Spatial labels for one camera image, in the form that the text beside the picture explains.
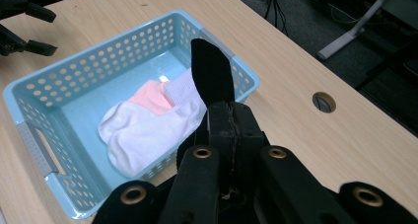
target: gray carpet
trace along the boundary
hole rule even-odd
[[[260,16],[265,15],[266,0],[242,1]],[[278,0],[278,2],[286,16],[288,38],[313,56],[350,30],[355,25],[353,18],[358,19],[363,15],[353,11],[350,13],[352,17],[350,18],[321,0]],[[267,21],[274,25],[272,8]],[[280,19],[278,23],[278,30],[281,31],[283,23]],[[343,49],[327,60],[321,61],[324,67],[353,88],[366,79],[369,70],[407,43],[411,35],[416,34],[404,28],[396,19],[371,19],[365,29],[362,35]],[[388,69],[359,93],[413,134],[418,135],[416,83]]]

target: light wood tabletop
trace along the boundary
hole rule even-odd
[[[240,0],[65,0],[50,24],[19,15],[0,23],[24,40],[58,46],[49,57],[0,57],[0,87],[105,39],[180,9],[241,58],[261,80],[245,103],[272,144],[292,150],[325,186],[374,185],[418,216],[418,139],[364,99]],[[320,112],[315,93],[336,103]],[[0,207],[14,223],[91,223],[68,218],[0,100]],[[174,173],[171,167],[160,180]]]

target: wooden table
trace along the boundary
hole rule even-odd
[[[260,77],[247,100],[272,144],[291,149],[326,187],[361,181],[418,216],[418,139],[341,81],[240,0],[65,0],[48,7],[53,24],[21,15],[1,21],[23,39],[58,46],[53,56],[0,58],[4,87],[107,38],[182,9]],[[320,112],[313,94],[336,103]],[[0,205],[8,223],[90,223],[65,216],[0,101]],[[169,169],[160,179],[172,175]]]

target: laundry basket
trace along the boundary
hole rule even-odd
[[[228,56],[236,101],[243,102],[259,85],[256,74],[182,11],[167,13],[6,87],[4,99],[13,121],[68,216],[91,216],[116,187],[131,180],[108,160],[97,132],[104,114],[146,81],[171,80],[184,72],[190,67],[190,41],[198,37]],[[176,148],[134,179],[149,181],[175,161]]]

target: pink cloth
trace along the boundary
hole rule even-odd
[[[128,101],[161,115],[173,107],[165,97],[164,87],[167,83],[150,80],[136,91]]]

